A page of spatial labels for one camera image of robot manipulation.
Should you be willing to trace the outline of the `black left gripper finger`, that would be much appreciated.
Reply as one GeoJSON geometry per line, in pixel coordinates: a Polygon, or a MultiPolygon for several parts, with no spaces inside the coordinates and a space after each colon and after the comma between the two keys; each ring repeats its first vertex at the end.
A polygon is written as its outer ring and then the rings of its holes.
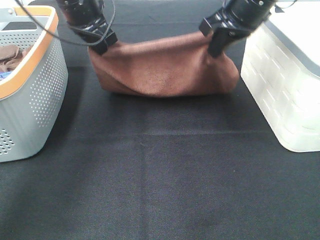
{"type": "Polygon", "coordinates": [[[90,46],[89,49],[94,51],[98,55],[102,55],[108,51],[108,48],[111,47],[112,45],[116,44],[118,42],[117,39],[113,41],[103,41],[100,42],[97,45],[90,46]]]}

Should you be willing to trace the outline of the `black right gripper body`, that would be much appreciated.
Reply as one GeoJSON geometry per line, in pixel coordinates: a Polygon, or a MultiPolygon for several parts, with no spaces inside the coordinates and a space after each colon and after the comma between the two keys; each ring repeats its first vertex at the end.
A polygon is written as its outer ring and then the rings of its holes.
{"type": "Polygon", "coordinates": [[[205,17],[199,30],[204,36],[218,28],[255,31],[271,15],[275,0],[225,0],[216,12],[205,17]]]}

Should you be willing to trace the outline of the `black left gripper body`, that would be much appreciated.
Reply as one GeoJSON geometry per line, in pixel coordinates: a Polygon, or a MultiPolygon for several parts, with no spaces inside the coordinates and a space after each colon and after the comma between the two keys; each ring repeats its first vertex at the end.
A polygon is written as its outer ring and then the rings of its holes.
{"type": "Polygon", "coordinates": [[[103,0],[58,0],[68,27],[89,46],[109,47],[118,41],[111,29],[115,15],[107,22],[103,0]]]}

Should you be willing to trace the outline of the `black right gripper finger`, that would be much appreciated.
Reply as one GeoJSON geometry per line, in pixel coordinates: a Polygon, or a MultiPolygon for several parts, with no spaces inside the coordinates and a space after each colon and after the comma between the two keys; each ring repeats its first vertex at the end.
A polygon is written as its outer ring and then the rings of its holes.
{"type": "Polygon", "coordinates": [[[212,35],[211,42],[208,46],[208,53],[213,58],[217,58],[229,45],[246,37],[246,31],[217,29],[212,35]]]}

